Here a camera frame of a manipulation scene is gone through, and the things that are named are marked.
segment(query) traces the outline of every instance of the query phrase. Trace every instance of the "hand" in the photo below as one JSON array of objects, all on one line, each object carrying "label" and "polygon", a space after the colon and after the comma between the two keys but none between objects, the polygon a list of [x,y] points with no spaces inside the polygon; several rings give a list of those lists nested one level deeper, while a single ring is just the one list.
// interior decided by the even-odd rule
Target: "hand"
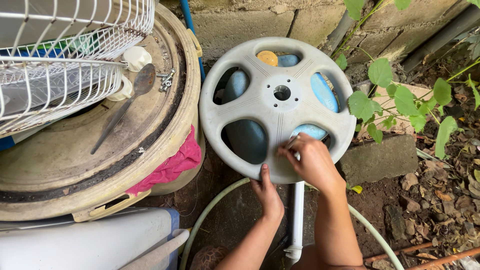
[{"label": "hand", "polygon": [[262,205],[262,216],[271,221],[280,223],[285,209],[282,200],[276,191],[276,184],[270,181],[270,170],[267,164],[262,165],[262,182],[250,179],[253,192]]},{"label": "hand", "polygon": [[325,144],[303,132],[299,136],[291,149],[300,153],[300,161],[283,147],[278,148],[278,153],[290,161],[303,180],[323,193],[345,194],[346,182],[336,170]]}]

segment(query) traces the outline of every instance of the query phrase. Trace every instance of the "dish rack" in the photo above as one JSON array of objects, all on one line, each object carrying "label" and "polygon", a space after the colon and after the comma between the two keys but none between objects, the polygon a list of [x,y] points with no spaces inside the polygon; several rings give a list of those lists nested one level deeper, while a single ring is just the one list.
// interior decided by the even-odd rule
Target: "dish rack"
[{"label": "dish rack", "polygon": [[12,34],[0,26],[13,44],[0,48],[0,137],[61,119],[117,91],[125,65],[115,60],[152,31],[154,0],[51,2],[24,0],[23,12],[19,4],[0,12],[0,23],[18,28]]}]

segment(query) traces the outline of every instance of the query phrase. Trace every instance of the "blue pipe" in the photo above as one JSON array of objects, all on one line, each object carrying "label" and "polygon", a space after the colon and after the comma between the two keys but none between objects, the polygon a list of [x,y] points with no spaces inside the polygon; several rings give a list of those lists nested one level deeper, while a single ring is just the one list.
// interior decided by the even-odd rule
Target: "blue pipe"
[{"label": "blue pipe", "polygon": [[[190,14],[190,7],[188,5],[188,0],[180,0],[180,8],[183,13],[183,17],[185,18],[185,24],[187,25],[188,29],[191,29],[194,35],[197,35],[195,33],[195,29],[193,28],[193,21],[192,21],[192,15]],[[200,65],[200,78],[202,79],[202,83],[205,80],[205,71],[204,71],[204,65],[202,64],[202,58],[198,58],[198,64]]]}]

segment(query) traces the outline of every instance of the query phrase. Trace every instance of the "pink cloth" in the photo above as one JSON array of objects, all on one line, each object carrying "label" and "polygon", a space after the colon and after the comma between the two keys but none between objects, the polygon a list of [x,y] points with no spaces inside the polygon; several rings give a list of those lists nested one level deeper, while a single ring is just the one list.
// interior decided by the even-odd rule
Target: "pink cloth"
[{"label": "pink cloth", "polygon": [[149,190],[157,183],[168,183],[177,179],[181,172],[196,168],[201,161],[202,150],[195,141],[195,128],[192,125],[190,133],[178,152],[165,160],[153,173],[125,192],[137,196],[139,192]]}]

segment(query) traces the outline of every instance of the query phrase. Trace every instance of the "center hole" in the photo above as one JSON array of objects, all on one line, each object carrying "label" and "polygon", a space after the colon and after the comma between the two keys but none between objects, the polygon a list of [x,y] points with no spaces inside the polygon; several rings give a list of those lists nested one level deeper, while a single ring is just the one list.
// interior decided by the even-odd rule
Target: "center hole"
[{"label": "center hole", "polygon": [[290,94],[291,94],[290,88],[286,86],[277,86],[273,91],[273,95],[275,96],[275,98],[281,101],[284,101],[290,98]]}]

